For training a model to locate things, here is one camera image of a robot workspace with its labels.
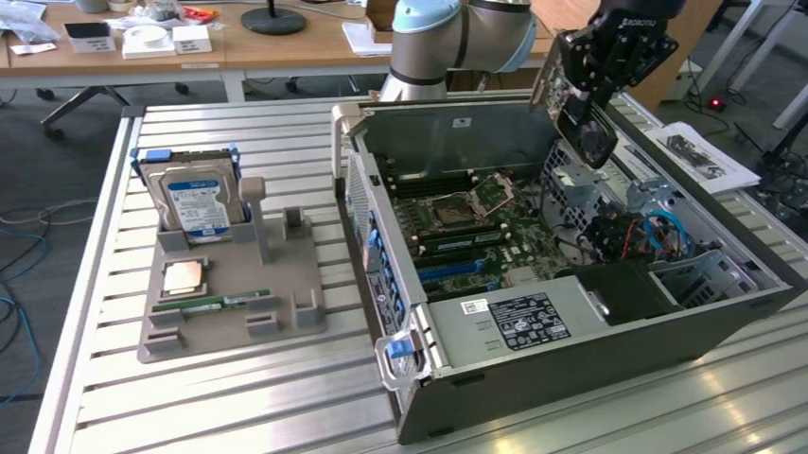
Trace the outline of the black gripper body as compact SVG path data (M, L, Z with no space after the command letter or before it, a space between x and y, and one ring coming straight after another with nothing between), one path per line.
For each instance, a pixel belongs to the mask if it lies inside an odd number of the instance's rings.
M668 22L682 13L684 0L638 0L600 2L590 18L592 50L610 53L620 41L620 33L639 32L652 47L674 52L679 43L667 35Z

